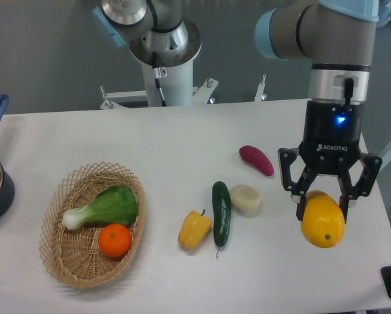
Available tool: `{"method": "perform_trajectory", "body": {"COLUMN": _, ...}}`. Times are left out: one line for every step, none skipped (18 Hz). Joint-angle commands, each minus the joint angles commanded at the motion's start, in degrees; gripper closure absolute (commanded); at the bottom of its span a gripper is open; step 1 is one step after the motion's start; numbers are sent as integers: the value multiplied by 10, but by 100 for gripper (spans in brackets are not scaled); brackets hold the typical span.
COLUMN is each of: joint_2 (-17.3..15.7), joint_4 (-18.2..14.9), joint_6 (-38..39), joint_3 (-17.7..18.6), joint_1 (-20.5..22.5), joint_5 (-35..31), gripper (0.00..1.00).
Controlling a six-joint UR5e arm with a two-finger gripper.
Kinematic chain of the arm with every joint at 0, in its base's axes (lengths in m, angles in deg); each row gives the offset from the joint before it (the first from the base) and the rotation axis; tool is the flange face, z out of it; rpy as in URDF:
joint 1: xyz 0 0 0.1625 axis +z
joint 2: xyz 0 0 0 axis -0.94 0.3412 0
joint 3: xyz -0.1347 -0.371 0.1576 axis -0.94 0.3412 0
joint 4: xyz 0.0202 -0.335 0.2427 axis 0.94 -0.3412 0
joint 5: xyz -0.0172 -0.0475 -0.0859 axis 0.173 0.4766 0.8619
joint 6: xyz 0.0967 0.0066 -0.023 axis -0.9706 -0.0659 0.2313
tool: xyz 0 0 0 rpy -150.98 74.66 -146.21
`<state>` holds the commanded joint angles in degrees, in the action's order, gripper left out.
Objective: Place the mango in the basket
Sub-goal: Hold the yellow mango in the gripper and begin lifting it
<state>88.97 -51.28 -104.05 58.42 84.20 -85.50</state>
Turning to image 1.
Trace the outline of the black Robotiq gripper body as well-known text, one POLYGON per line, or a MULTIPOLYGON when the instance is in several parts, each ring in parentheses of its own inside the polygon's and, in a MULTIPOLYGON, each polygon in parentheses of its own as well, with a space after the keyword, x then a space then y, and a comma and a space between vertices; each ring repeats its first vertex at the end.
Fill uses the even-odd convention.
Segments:
POLYGON ((308 101, 299 155, 305 163, 303 177, 348 177, 360 159, 363 105, 308 101))

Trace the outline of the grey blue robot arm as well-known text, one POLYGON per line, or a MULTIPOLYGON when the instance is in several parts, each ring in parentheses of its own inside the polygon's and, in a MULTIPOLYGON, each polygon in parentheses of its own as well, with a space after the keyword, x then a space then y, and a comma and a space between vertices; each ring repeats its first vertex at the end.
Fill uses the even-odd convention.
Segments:
MULTIPOLYGON (((377 1, 298 1, 263 14, 254 40, 266 58, 312 61, 303 140, 280 148, 282 185, 302 219, 306 193, 319 175, 337 177, 339 206, 370 194, 382 161, 359 142, 373 54, 377 1)), ((195 102, 192 62, 198 28, 180 1, 98 1, 93 18, 116 46, 128 45, 141 64, 151 107, 195 102)))

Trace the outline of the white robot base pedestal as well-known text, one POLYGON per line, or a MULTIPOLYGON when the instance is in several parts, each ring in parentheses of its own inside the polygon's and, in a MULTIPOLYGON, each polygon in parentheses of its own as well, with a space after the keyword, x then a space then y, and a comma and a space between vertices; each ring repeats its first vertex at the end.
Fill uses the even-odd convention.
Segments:
POLYGON ((121 109, 134 103, 146 103, 148 107, 191 106, 215 103, 214 91, 219 82, 211 77, 201 86, 193 86, 193 63, 177 67, 153 68, 142 64, 144 90, 106 92, 100 87, 102 109, 121 109))

